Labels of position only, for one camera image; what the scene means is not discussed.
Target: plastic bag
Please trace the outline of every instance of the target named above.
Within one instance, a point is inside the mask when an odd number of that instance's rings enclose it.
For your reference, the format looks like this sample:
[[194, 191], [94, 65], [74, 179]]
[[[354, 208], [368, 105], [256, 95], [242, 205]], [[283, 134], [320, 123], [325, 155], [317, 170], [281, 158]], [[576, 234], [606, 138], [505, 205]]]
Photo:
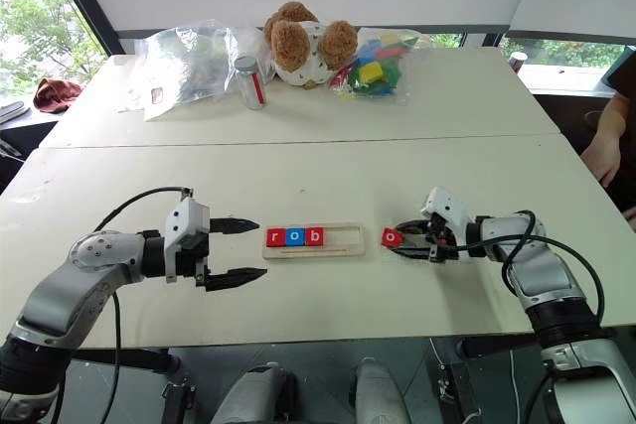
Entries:
[[263, 81], [274, 74], [262, 31], [230, 27], [216, 20], [164, 30], [135, 43], [137, 60], [129, 92], [152, 119], [182, 103], [221, 97], [236, 89], [235, 60], [255, 57]]
[[329, 89], [343, 98], [405, 100], [410, 91], [409, 56], [433, 43], [415, 30], [362, 28], [358, 46], [356, 56], [331, 78]]

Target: red cloth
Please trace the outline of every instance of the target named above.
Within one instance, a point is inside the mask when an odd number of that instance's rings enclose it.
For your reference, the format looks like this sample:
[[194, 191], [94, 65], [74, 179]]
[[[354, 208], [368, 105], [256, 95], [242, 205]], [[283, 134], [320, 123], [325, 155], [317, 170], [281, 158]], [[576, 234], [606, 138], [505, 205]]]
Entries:
[[44, 78], [38, 85], [33, 104], [45, 113], [61, 113], [69, 109], [81, 91], [81, 86], [72, 81]]

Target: blue letter block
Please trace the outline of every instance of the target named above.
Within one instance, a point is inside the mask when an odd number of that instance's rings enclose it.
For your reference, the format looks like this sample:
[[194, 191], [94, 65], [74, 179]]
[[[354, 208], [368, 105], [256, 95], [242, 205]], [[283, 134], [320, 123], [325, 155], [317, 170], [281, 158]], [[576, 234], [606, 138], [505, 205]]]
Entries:
[[288, 228], [285, 232], [285, 245], [288, 247], [299, 247], [305, 244], [304, 228]]

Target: black cable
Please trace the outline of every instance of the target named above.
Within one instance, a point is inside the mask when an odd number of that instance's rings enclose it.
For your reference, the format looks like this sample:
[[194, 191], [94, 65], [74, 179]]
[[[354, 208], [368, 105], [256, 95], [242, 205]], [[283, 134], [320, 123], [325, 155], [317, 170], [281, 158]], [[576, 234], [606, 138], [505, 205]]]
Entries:
[[[478, 242], [473, 242], [468, 245], [447, 245], [439, 241], [435, 243], [437, 243], [437, 246], [439, 246], [440, 248], [445, 248], [447, 250], [454, 251], [454, 252], [460, 252], [460, 251], [470, 250], [472, 248], [488, 247], [490, 245], [494, 245], [499, 242], [505, 242], [508, 240], [519, 240], [522, 237], [523, 235], [521, 234], [501, 235], [499, 237], [489, 238], [487, 240], [480, 240]], [[594, 288], [596, 288], [596, 296], [598, 299], [598, 306], [596, 308], [596, 318], [598, 320], [598, 323], [600, 324], [601, 320], [603, 319], [603, 314], [605, 313], [605, 293], [603, 292], [603, 285], [600, 283], [600, 278], [598, 278], [598, 274], [596, 273], [596, 270], [594, 270], [594, 267], [592, 267], [591, 264], [580, 253], [578, 253], [573, 248], [565, 245], [564, 243], [559, 242], [558, 240], [554, 240], [553, 238], [548, 238], [548, 237], [541, 237], [539, 235], [529, 235], [527, 239], [548, 243], [562, 250], [565, 250], [567, 253], [573, 256], [576, 260], [578, 260], [583, 267], [585, 267], [585, 270], [587, 270], [589, 275], [592, 277], [592, 281], [594, 282]]]
[[112, 375], [112, 386], [110, 387], [110, 396], [108, 396], [108, 404], [106, 404], [106, 409], [103, 411], [103, 415], [101, 416], [101, 420], [99, 424], [105, 424], [106, 419], [108, 419], [108, 414], [110, 414], [110, 408], [112, 407], [112, 403], [115, 400], [115, 393], [117, 392], [117, 384], [119, 383], [119, 351], [121, 350], [121, 313], [119, 310], [119, 297], [117, 297], [117, 292], [113, 292], [112, 294], [112, 303], [115, 306], [115, 363], [114, 363], [114, 372]]
[[[157, 193], [166, 193], [166, 192], [177, 192], [181, 193], [182, 196], [192, 196], [192, 190], [189, 188], [181, 188], [181, 187], [165, 187], [165, 188], [156, 188], [151, 189], [149, 191], [144, 191], [123, 203], [117, 209], [113, 210], [109, 215], [102, 220], [99, 225], [95, 228], [95, 232], [102, 230], [111, 220], [113, 220], [121, 211], [126, 209], [132, 203], [139, 201], [146, 196], [150, 196], [151, 194]], [[112, 294], [112, 303], [115, 307], [115, 360], [114, 360], [114, 371], [112, 376], [112, 387], [110, 388], [110, 396], [108, 397], [108, 404], [106, 405], [106, 409], [101, 416], [100, 424], [104, 424], [106, 419], [108, 419], [108, 414], [110, 413], [110, 408], [112, 407], [112, 403], [115, 399], [115, 393], [117, 392], [117, 384], [119, 383], [119, 353], [121, 351], [121, 311], [119, 308], [119, 297], [117, 297], [117, 293], [113, 292]]]
[[546, 373], [541, 381], [537, 383], [533, 391], [530, 393], [528, 404], [526, 404], [526, 410], [524, 411], [524, 418], [522, 419], [521, 424], [530, 424], [530, 418], [533, 415], [533, 409], [535, 408], [535, 404], [537, 403], [537, 398], [541, 394], [541, 390], [546, 385], [549, 377], [550, 376]]
[[166, 192], [177, 192], [177, 193], [181, 193], [181, 194], [186, 195], [186, 196], [191, 196], [192, 195], [192, 190], [191, 189], [189, 189], [189, 188], [180, 188], [180, 187], [157, 188], [157, 189], [151, 189], [149, 191], [145, 191], [145, 192], [143, 192], [141, 194], [138, 194], [134, 198], [130, 198], [128, 201], [123, 203], [117, 209], [113, 210], [109, 215], [106, 216], [106, 218], [102, 222], [99, 223], [99, 225], [95, 228], [94, 231], [97, 232], [99, 230], [102, 230], [111, 220], [113, 220], [121, 211], [126, 209], [132, 203], [134, 203], [136, 201], [139, 201], [140, 199], [145, 198], [146, 196], [150, 196], [151, 194], [166, 193]]
[[515, 288], [512, 286], [512, 284], [510, 283], [510, 279], [508, 278], [508, 269], [513, 264], [513, 260], [515, 259], [515, 256], [519, 253], [519, 251], [523, 248], [523, 246], [526, 245], [526, 242], [528, 242], [528, 237], [530, 237], [530, 234], [533, 233], [533, 230], [535, 229], [535, 224], [537, 223], [537, 216], [535, 215], [534, 212], [518, 211], [517, 213], [524, 213], [525, 215], [529, 217], [528, 226], [526, 227], [526, 231], [524, 232], [522, 237], [517, 242], [517, 245], [515, 245], [515, 248], [513, 248], [513, 250], [508, 254], [506, 259], [504, 260], [504, 263], [501, 266], [501, 278], [504, 281], [504, 285], [506, 285], [506, 288], [510, 290], [510, 293], [512, 293], [515, 296], [517, 296], [517, 292], [515, 292]]
[[2, 406], [2, 409], [0, 409], [0, 417], [4, 415], [4, 411], [7, 409], [7, 406], [11, 402], [12, 397], [13, 397], [13, 394], [9, 395], [9, 399], [5, 399], [4, 406]]
[[413, 376], [410, 378], [410, 381], [408, 382], [408, 384], [404, 388], [404, 393], [402, 394], [402, 396], [404, 396], [404, 398], [406, 398], [406, 395], [408, 394], [408, 391], [410, 390], [410, 387], [415, 382], [415, 378], [417, 377], [417, 374], [419, 373], [419, 369], [421, 368], [421, 366], [424, 363], [424, 360], [426, 359], [426, 350], [427, 350], [427, 347], [422, 347], [421, 359], [419, 360], [419, 363], [417, 364], [417, 367], [415, 368], [415, 371], [413, 372]]
[[58, 397], [56, 398], [56, 407], [53, 410], [53, 417], [51, 418], [51, 424], [58, 424], [60, 419], [60, 413], [62, 412], [62, 403], [64, 402], [64, 390], [67, 387], [67, 374], [64, 373], [60, 384], [58, 385]]

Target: person's hand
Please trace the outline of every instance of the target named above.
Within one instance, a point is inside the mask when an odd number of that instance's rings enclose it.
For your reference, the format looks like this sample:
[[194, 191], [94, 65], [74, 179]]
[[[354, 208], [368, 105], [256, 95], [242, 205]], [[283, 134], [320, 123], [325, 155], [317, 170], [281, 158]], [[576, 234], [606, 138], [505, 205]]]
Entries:
[[580, 155], [580, 159], [583, 160], [585, 166], [600, 182], [601, 186], [606, 188], [620, 168], [618, 138], [605, 135], [594, 136], [587, 149]]
[[636, 232], [636, 206], [628, 209], [627, 211], [623, 211], [623, 217], [629, 222], [632, 227], [632, 230]]

